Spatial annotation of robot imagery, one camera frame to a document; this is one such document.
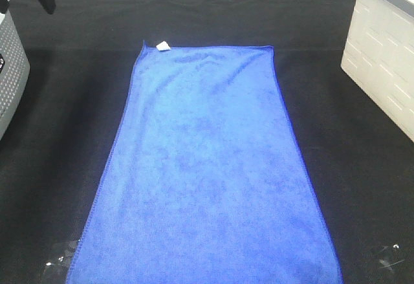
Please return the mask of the clear tape strip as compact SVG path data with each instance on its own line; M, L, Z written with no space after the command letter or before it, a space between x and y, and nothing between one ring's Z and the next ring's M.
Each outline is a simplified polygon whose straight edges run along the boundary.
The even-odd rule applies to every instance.
M371 254L376 268L390 276L396 275L406 260L398 243L376 246L371 250Z
M41 276L41 284L65 283L78 243L78 240L73 240L52 245Z

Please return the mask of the white slotted storage box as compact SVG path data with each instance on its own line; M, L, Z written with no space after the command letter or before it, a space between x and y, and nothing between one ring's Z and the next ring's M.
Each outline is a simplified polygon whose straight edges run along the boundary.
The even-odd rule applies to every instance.
M341 68L413 138L413 0L356 0Z

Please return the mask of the right clear tape strip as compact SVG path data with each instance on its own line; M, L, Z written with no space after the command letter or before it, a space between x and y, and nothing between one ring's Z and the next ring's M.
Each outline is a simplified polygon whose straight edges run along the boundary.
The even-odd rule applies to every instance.
M398 243L376 246L371 250L371 254L376 268L390 276L396 275L406 260Z

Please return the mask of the blue microfibre towel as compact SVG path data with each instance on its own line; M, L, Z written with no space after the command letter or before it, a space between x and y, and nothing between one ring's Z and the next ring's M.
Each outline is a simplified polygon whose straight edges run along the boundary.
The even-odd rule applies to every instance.
M144 45L67 283L341 283L271 46Z

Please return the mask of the left clear tape strip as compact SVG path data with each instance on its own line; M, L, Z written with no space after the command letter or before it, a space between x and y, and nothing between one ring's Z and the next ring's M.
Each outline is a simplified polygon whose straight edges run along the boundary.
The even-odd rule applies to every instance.
M73 240L52 245L41 276L41 284L65 283L78 243L78 240Z

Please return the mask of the grey perforated laundry basket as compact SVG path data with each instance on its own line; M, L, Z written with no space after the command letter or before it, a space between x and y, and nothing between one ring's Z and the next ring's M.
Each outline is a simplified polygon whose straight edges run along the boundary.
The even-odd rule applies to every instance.
M21 101L30 64L8 11L1 22L1 138Z

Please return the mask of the black table cloth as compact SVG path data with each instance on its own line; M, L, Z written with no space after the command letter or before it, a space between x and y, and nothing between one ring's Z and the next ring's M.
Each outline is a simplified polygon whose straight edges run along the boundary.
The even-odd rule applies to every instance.
M272 45L346 283L413 281L413 143L341 70L355 0L12 0L30 62L1 139L1 282L39 283L85 225L143 43Z

